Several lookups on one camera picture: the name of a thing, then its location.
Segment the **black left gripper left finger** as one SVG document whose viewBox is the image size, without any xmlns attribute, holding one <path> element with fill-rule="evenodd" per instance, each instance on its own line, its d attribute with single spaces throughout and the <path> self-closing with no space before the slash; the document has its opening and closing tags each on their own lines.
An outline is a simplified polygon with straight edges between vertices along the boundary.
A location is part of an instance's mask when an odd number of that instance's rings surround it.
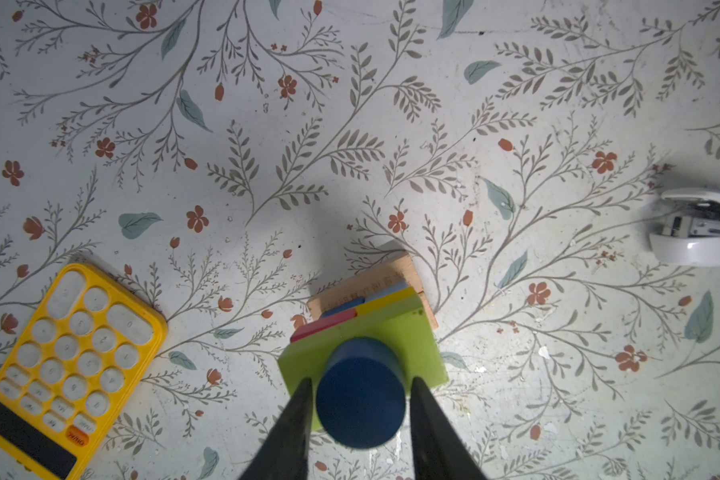
<svg viewBox="0 0 720 480">
<path fill-rule="evenodd" d="M 312 415 L 312 381 L 304 378 L 239 479 L 307 479 Z"/>
</svg>

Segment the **wood block with holes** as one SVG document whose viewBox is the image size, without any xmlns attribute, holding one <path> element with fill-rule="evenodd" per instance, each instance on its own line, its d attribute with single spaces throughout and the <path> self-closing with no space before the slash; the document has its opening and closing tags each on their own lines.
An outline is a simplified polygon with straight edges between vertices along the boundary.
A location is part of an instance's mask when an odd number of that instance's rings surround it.
<svg viewBox="0 0 720 480">
<path fill-rule="evenodd" d="M 433 330 L 437 329 L 439 324 L 427 300 L 423 282 L 408 253 L 400 253 L 390 260 L 385 260 L 362 273 L 324 289 L 307 301 L 307 308 L 311 319 L 317 320 L 329 310 L 360 297 L 368 300 L 403 281 L 418 294 L 430 326 Z"/>
</svg>

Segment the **small yellow cube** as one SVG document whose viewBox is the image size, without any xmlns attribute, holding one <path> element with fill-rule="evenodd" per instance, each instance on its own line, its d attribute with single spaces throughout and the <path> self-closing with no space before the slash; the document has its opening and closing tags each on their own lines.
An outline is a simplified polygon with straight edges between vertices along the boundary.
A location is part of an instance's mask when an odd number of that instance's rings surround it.
<svg viewBox="0 0 720 480">
<path fill-rule="evenodd" d="M 401 301 L 405 301 L 408 298 L 417 296 L 417 292 L 412 287 L 408 287 L 406 289 L 397 291 L 389 295 L 385 295 L 383 297 L 379 297 L 375 300 L 357 306 L 355 308 L 356 317 L 359 318 L 362 316 L 370 315 L 380 309 L 397 304 Z"/>
</svg>

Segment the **lime green block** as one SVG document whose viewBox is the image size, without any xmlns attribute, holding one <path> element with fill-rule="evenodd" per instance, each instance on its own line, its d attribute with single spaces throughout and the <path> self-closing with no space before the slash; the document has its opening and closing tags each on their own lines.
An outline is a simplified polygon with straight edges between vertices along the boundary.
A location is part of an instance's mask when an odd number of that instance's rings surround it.
<svg viewBox="0 0 720 480">
<path fill-rule="evenodd" d="M 448 380 L 426 314 L 415 298 L 409 298 L 397 306 L 390 305 L 370 315 L 355 317 L 294 343 L 290 342 L 278 359 L 281 375 L 290 393 L 295 392 L 302 379 L 311 379 L 315 429 L 324 430 L 317 416 L 315 401 L 318 383 L 329 357 L 339 345 L 354 338 L 379 340 L 395 353 L 404 375 L 406 409 L 407 397 L 415 377 L 422 378 L 430 387 L 442 385 Z"/>
</svg>

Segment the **magenta cube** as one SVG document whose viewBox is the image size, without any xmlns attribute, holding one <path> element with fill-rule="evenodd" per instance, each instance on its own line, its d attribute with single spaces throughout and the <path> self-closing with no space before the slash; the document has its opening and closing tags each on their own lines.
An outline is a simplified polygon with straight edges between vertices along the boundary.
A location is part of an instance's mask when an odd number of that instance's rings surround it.
<svg viewBox="0 0 720 480">
<path fill-rule="evenodd" d="M 321 317 L 314 322 L 307 323 L 307 324 L 302 325 L 299 328 L 297 328 L 295 330 L 295 332 L 291 335 L 290 342 L 294 343 L 303 338 L 306 338 L 308 336 L 311 336 L 313 334 L 319 333 L 321 331 L 332 328 L 333 326 L 336 326 L 338 324 L 341 324 L 343 322 L 351 320 L 351 319 L 355 318 L 356 316 L 357 316 L 356 309 L 351 308 L 351 309 L 345 309 L 340 312 L 334 313 L 333 315 L 330 315 L 330 316 Z"/>
</svg>

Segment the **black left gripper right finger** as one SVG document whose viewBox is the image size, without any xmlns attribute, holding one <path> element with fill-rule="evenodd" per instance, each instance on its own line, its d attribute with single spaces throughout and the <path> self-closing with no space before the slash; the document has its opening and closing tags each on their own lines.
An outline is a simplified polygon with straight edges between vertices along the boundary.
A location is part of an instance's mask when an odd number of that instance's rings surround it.
<svg viewBox="0 0 720 480">
<path fill-rule="evenodd" d="M 412 381 L 410 432 L 416 480 L 486 479 L 420 377 Z"/>
</svg>

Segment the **blue round cylinder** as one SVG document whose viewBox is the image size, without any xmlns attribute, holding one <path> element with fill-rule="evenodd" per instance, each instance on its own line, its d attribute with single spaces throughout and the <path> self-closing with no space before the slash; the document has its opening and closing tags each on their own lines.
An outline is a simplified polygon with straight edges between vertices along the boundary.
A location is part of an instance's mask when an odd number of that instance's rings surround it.
<svg viewBox="0 0 720 480">
<path fill-rule="evenodd" d="M 379 340 L 342 343 L 329 357 L 315 406 L 323 429 L 339 444 L 353 449 L 383 445 L 398 432 L 406 413 L 400 361 Z"/>
</svg>

